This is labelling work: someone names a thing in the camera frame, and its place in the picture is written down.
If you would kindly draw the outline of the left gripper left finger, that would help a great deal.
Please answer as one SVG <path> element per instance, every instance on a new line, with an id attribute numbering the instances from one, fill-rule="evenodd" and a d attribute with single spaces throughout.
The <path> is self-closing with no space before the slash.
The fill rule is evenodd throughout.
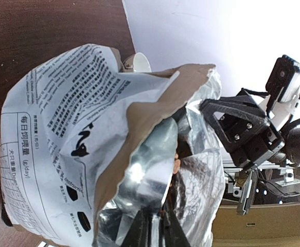
<path id="1" fill-rule="evenodd" d="M 150 246 L 152 214 L 146 209 L 137 212 L 121 247 L 148 247 Z"/>

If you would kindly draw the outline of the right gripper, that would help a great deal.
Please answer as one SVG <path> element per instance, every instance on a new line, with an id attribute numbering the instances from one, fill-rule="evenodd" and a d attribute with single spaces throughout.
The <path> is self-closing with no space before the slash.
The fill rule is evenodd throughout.
<path id="1" fill-rule="evenodd" d="M 269 160 L 285 140 L 245 89 L 236 96 L 206 99 L 200 105 L 205 121 L 214 129 L 234 165 L 252 170 Z"/>

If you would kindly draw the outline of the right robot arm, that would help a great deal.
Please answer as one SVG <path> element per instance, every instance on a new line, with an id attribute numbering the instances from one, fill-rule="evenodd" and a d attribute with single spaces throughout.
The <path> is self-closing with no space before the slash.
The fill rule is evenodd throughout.
<path id="1" fill-rule="evenodd" d="M 245 90 L 235 97 L 206 99 L 200 107 L 234 165 L 250 170 L 265 161 L 300 164 L 300 119 L 278 130 L 273 121 Z"/>

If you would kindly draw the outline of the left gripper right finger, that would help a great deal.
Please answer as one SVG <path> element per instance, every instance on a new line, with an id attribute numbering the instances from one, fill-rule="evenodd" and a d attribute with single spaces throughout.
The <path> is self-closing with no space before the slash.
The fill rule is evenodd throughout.
<path id="1" fill-rule="evenodd" d="M 190 247 L 190 244 L 180 226 L 173 210 L 168 206 L 164 207 L 163 233 L 165 246 L 167 247 Z"/>

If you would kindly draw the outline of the pet food bag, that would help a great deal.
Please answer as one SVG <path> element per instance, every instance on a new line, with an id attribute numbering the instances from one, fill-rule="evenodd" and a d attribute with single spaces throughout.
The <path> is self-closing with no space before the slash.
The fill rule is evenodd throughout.
<path id="1" fill-rule="evenodd" d="M 1 188 L 11 224 L 60 246 L 121 246 L 136 214 L 102 209 L 132 152 L 171 117 L 192 152 L 172 175 L 173 212 L 190 246 L 211 246 L 225 179 L 219 140 L 199 105 L 220 95 L 213 64 L 127 73 L 117 49 L 96 44 L 32 69 L 1 112 Z"/>

